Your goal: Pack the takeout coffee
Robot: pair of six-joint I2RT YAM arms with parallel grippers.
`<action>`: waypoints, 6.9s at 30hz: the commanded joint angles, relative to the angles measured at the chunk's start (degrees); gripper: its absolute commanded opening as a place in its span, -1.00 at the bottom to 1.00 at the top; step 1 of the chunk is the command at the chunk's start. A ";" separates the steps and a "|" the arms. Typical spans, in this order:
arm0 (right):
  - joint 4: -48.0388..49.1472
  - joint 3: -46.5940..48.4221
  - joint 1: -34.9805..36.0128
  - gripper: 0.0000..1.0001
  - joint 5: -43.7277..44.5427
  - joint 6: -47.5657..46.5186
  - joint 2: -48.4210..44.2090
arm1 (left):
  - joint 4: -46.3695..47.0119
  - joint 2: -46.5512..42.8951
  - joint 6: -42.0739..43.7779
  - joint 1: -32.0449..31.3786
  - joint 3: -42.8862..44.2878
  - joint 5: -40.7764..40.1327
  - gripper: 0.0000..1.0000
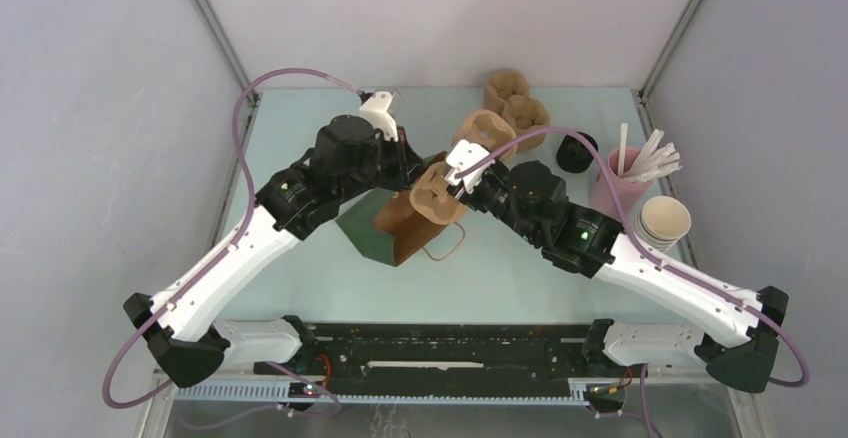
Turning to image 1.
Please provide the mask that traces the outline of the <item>green paper bag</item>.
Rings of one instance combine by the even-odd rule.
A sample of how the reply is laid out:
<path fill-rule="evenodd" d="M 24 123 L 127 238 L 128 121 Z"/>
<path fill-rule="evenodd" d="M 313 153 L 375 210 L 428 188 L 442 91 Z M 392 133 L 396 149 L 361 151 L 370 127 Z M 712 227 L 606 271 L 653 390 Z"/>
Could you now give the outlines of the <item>green paper bag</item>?
<path fill-rule="evenodd" d="M 449 196 L 443 177 L 446 156 L 441 152 L 427 158 L 423 175 L 411 189 L 374 189 L 336 218 L 363 257 L 398 267 L 459 223 L 468 207 Z"/>

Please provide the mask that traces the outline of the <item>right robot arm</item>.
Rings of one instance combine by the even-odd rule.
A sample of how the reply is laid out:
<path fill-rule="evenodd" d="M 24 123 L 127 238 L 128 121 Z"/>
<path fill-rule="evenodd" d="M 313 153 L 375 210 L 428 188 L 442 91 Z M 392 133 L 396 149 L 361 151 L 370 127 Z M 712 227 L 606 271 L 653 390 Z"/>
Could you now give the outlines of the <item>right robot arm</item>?
<path fill-rule="evenodd" d="M 626 330 L 612 319 L 597 321 L 599 331 L 581 350 L 588 372 L 606 376 L 619 365 L 666 359 L 702 365 L 743 392 L 761 393 L 772 383 L 774 328 L 789 301 L 783 290 L 737 288 L 632 241 L 616 219 L 570 202 L 564 180 L 538 161 L 470 166 L 459 161 L 445 174 L 462 204 L 497 218 L 554 267 L 616 284 L 686 319 L 678 335 L 667 326 Z"/>

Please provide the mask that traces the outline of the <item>brown pulp cup carrier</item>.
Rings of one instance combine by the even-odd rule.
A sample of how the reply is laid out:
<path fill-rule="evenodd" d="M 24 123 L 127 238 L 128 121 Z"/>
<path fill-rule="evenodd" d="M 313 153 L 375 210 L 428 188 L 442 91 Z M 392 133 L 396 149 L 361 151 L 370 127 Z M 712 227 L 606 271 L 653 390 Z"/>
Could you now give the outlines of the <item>brown pulp cup carrier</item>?
<path fill-rule="evenodd" d="M 413 185 L 409 196 L 413 209 L 438 225 L 459 221 L 467 207 L 458 199 L 473 191 L 484 169 L 462 178 L 458 174 L 516 138 L 512 126 L 497 113 L 481 109 L 470 114 L 454 134 L 446 157 L 431 164 Z"/>

